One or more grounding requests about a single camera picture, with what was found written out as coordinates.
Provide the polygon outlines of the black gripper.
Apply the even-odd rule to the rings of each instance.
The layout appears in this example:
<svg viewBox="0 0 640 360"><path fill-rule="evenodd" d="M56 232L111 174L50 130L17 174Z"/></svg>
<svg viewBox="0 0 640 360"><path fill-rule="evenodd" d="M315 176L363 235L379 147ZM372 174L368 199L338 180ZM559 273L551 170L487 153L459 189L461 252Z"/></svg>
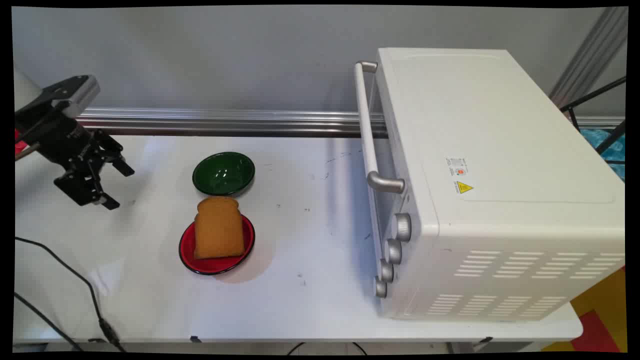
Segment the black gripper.
<svg viewBox="0 0 640 360"><path fill-rule="evenodd" d="M55 178L54 184L80 207L92 204L115 210L121 206L104 191L100 177L102 158L125 177L135 174L114 137L101 129L87 130L54 107L17 111L14 125L19 133L16 141L26 145L16 154L16 161L39 153L62 166L66 173Z"/></svg>

